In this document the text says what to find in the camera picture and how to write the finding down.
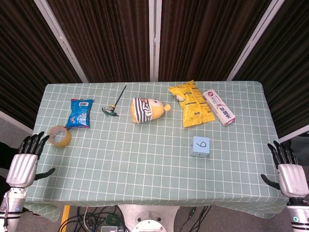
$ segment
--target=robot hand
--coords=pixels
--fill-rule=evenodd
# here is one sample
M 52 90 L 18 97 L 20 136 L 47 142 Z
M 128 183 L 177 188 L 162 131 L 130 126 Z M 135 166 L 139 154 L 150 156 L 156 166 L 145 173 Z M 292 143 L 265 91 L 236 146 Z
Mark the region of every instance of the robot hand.
M 279 183 L 270 181 L 264 174 L 261 174 L 261 177 L 266 184 L 281 190 L 282 194 L 289 198 L 287 208 L 294 232 L 309 230 L 309 203 L 304 201 L 309 189 L 304 169 L 298 165 L 297 157 L 291 148 L 276 141 L 276 149 L 271 144 L 267 145 L 278 169 Z
M 55 168 L 52 168 L 46 173 L 36 174 L 38 160 L 49 138 L 49 135 L 47 135 L 41 140 L 43 135 L 44 132 L 41 132 L 32 137 L 28 136 L 23 140 L 18 149 L 18 154 L 12 160 L 8 177 L 6 178 L 6 182 L 11 187 L 29 187 L 34 180 L 48 177 L 55 171 Z
M 13 157 L 6 182 L 11 189 L 5 193 L 0 206 L 0 224 L 3 224 L 3 232 L 15 232 L 26 199 L 25 188 L 34 180 L 50 176 L 55 168 L 46 173 L 36 174 L 38 160 L 49 135 L 42 136 L 44 132 L 28 136 L 23 140 L 18 154 Z

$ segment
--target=plush toy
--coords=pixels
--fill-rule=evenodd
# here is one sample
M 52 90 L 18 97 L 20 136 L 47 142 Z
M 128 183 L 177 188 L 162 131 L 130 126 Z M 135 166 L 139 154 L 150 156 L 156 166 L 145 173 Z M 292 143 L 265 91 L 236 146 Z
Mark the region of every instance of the plush toy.
M 169 104 L 164 106 L 162 102 L 154 99 L 133 98 L 131 103 L 131 115 L 134 123 L 157 119 L 164 114 L 164 111 L 169 110 Z

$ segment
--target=snack bag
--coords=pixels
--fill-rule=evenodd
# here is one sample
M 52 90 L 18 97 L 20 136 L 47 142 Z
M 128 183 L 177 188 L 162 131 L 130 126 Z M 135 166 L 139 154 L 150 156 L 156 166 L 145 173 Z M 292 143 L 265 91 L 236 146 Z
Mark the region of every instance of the snack bag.
M 180 107 L 183 109 L 184 127 L 215 120 L 215 117 L 197 86 L 194 84 L 194 81 L 189 81 L 184 85 L 170 87 L 169 91 L 175 96 Z
M 140 124 L 157 119 L 170 110 L 170 105 L 164 106 L 162 102 L 155 99 L 133 98 L 131 103 L 131 116 L 134 123 Z
M 90 127 L 89 113 L 92 106 L 92 99 L 77 100 L 71 99 L 71 114 L 68 119 L 67 128 Z

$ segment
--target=clear packing tape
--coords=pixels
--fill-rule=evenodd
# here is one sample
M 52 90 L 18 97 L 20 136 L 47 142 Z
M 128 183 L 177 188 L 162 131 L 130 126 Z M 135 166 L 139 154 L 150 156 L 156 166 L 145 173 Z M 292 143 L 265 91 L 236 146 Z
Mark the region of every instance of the clear packing tape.
M 184 127 L 190 127 L 215 120 L 214 115 L 206 104 L 194 81 L 170 87 L 169 91 L 175 96 L 180 107 L 183 109 Z
M 62 138 L 59 142 L 56 142 L 56 135 L 60 132 L 64 132 L 64 138 Z M 65 147 L 71 142 L 72 135 L 71 133 L 63 126 L 55 126 L 51 128 L 48 132 L 49 139 L 48 141 L 57 147 Z

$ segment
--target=blue snack bag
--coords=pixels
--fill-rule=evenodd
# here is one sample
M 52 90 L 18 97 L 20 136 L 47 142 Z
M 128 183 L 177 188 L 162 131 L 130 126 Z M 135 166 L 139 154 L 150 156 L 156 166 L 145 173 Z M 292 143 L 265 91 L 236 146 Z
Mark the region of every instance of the blue snack bag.
M 67 128 L 90 127 L 89 113 L 92 106 L 92 99 L 77 100 L 71 99 L 71 114 L 66 124 Z

